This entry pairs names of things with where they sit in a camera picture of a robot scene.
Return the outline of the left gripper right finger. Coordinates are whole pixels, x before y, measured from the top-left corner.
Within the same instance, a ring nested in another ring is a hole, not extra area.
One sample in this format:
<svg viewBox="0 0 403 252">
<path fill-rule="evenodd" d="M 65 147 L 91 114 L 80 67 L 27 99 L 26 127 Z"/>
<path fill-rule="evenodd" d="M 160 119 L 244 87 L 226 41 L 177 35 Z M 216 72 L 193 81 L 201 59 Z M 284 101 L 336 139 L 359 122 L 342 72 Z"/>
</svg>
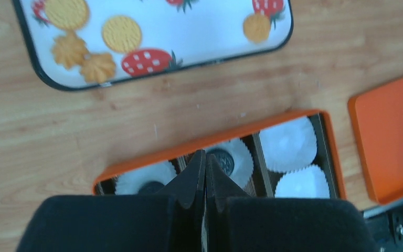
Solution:
<svg viewBox="0 0 403 252">
<path fill-rule="evenodd" d="M 376 251 L 362 214 L 341 199 L 251 197 L 207 157 L 209 251 Z"/>
</svg>

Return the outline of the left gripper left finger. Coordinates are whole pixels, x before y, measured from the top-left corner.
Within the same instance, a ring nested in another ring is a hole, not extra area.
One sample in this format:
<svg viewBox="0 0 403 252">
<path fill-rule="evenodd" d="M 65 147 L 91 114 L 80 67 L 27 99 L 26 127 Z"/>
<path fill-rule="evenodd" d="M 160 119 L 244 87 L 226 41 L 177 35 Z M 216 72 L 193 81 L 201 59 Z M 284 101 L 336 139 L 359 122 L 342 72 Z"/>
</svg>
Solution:
<svg viewBox="0 0 403 252">
<path fill-rule="evenodd" d="M 35 211 L 18 251 L 201 251 L 206 153 L 154 194 L 57 195 Z"/>
</svg>

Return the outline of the black sandwich cookie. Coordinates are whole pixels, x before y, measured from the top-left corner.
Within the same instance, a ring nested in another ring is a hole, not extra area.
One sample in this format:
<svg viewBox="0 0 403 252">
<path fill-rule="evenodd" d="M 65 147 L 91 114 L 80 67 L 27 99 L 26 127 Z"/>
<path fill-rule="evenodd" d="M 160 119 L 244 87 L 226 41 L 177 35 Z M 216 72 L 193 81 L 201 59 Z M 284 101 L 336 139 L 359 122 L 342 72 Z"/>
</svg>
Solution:
<svg viewBox="0 0 403 252">
<path fill-rule="evenodd" d="M 158 191 L 160 191 L 164 186 L 165 185 L 159 181 L 148 181 L 139 187 L 137 194 L 139 195 L 155 194 Z"/>
<path fill-rule="evenodd" d="M 228 151 L 216 148 L 209 150 L 207 152 L 207 155 L 215 156 L 216 160 L 220 165 L 220 168 L 226 175 L 230 176 L 232 174 L 235 168 L 235 161 Z"/>
</svg>

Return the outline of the orange compartment cookie box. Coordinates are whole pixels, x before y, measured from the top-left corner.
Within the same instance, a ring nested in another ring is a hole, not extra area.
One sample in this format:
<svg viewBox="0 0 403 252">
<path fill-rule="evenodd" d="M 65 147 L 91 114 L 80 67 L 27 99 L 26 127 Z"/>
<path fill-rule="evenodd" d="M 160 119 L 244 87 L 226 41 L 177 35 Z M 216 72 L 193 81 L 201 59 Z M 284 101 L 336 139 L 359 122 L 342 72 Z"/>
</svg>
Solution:
<svg viewBox="0 0 403 252">
<path fill-rule="evenodd" d="M 250 196 L 346 198 L 330 115 L 292 110 L 107 167 L 95 195 L 155 192 L 203 149 Z"/>
</svg>

